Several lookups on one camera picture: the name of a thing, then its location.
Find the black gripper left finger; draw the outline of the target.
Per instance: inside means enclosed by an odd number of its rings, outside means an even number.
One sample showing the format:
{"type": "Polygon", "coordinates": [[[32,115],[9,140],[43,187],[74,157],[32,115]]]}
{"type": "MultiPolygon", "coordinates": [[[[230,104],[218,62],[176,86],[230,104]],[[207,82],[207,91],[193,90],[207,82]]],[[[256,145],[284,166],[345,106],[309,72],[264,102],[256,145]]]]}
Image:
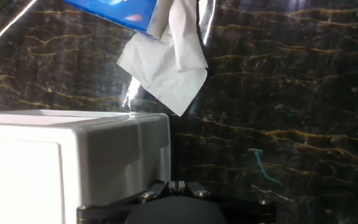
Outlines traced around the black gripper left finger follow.
{"type": "Polygon", "coordinates": [[[100,224],[100,223],[125,223],[129,214],[138,205],[145,204],[157,199],[172,196],[175,192],[175,184],[154,180],[151,186],[108,205],[82,205],[76,209],[77,224],[100,224]]]}

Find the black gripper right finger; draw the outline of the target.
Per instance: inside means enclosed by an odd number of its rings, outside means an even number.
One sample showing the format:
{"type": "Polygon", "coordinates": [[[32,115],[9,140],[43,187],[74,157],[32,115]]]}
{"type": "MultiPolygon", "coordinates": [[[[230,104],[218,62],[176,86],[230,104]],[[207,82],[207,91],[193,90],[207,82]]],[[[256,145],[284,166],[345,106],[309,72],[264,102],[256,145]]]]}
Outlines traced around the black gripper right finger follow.
{"type": "Polygon", "coordinates": [[[246,200],[234,198],[209,189],[199,182],[177,182],[177,194],[212,202],[226,223],[276,223],[276,204],[268,197],[249,194],[246,200]]]}

